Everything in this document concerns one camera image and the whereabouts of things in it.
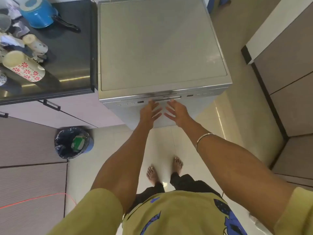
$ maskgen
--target dishwasher control panel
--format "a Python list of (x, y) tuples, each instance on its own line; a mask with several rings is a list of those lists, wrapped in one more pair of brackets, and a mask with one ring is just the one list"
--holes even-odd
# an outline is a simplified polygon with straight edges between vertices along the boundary
[(139, 105), (146, 105), (150, 100), (154, 100), (155, 102), (165, 102), (170, 101), (171, 99), (180, 100), (184, 98), (198, 98), (198, 97), (209, 97), (214, 95), (220, 95), (225, 91), (227, 87), (209, 89), (209, 90), (198, 90), (192, 92), (178, 93), (178, 94), (170, 94), (170, 95), (160, 95), (155, 97), (146, 97), (146, 98), (138, 98), (138, 99), (130, 99), (123, 101), (115, 101), (115, 102), (106, 102), (103, 103), (108, 109), (117, 109), (121, 107), (132, 107)]

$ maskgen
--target dishwasher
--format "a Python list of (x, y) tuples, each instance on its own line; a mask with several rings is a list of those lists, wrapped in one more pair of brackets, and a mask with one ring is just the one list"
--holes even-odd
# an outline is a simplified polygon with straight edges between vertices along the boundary
[(99, 100), (130, 129), (149, 100), (164, 112), (175, 99), (195, 118), (231, 85), (204, 0), (98, 4)]

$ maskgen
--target bracelet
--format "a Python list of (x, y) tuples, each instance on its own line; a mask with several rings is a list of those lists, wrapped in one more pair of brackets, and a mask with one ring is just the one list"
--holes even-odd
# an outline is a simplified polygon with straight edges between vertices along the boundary
[(198, 141), (197, 141), (197, 144), (196, 144), (196, 151), (198, 151), (198, 143), (199, 143), (199, 141), (200, 141), (202, 138), (204, 138), (205, 136), (208, 136), (208, 135), (215, 135), (215, 134), (213, 134), (213, 133), (206, 133), (206, 134), (203, 134), (203, 135), (198, 139)]

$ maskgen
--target pot handle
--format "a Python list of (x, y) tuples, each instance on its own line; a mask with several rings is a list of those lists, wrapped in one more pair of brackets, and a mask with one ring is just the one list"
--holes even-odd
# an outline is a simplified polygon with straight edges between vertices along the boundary
[(80, 28), (77, 27), (76, 25), (70, 24), (65, 22), (64, 20), (62, 20), (62, 18), (60, 16), (57, 15), (52, 15), (51, 18), (53, 19), (53, 21), (59, 23), (60, 25), (66, 27), (67, 29), (80, 33)]

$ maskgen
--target blue bin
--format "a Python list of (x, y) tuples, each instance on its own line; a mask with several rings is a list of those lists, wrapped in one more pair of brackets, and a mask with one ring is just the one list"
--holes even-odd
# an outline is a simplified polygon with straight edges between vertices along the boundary
[[(84, 135), (84, 146), (79, 152), (72, 150), (73, 139), (78, 135)], [(75, 158), (80, 154), (90, 152), (94, 146), (94, 140), (88, 132), (80, 127), (67, 127), (62, 129), (54, 138), (54, 148), (63, 159)]]

